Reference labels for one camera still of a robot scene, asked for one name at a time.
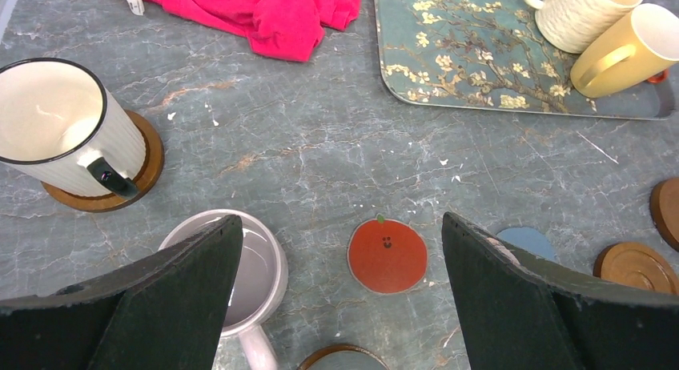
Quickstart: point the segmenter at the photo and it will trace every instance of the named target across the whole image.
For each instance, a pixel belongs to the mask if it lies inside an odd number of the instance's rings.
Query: fabric
[[[344,30],[360,0],[148,0],[171,14],[247,38],[256,54],[306,62],[322,26]]]

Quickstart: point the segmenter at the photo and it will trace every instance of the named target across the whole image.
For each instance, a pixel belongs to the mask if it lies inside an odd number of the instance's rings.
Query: ribbed white mug
[[[132,199],[146,143],[87,68],[32,58],[0,68],[0,162],[74,195]]]
[[[524,0],[535,22],[556,48],[580,54],[643,0]]]

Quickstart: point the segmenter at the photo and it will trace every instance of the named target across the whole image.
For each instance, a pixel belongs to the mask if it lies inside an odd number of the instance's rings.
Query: yellow mug handle
[[[630,56],[637,52],[634,45],[626,44],[622,47],[618,47],[615,50],[609,52],[606,56],[599,59],[596,63],[592,64],[580,77],[580,85],[582,88],[587,88],[594,79],[601,75],[604,71],[615,66],[619,62],[626,60]]]

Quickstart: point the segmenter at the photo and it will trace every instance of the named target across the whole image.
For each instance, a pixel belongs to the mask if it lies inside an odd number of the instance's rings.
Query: yellow mug
[[[642,4],[608,28],[577,59],[571,81],[599,98],[634,86],[679,62],[679,18]]]

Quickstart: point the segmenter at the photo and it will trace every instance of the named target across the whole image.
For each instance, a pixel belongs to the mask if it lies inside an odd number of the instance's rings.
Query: tabletop
[[[636,240],[679,269],[649,216],[653,186],[679,175],[678,117],[634,122],[418,107],[380,77],[372,0],[308,63],[125,0],[18,0],[0,63],[54,56],[90,68],[160,133],[166,164],[137,203],[89,214],[0,167],[0,298],[49,294],[156,251],[185,218],[233,208],[283,245],[290,282],[265,323],[282,368],[351,343],[394,369],[469,368],[440,246],[458,211],[498,232],[544,232],[558,261],[591,272],[607,245]],[[353,230],[383,214],[424,238],[424,281],[392,296],[352,277]],[[215,369],[247,368],[221,339]]]

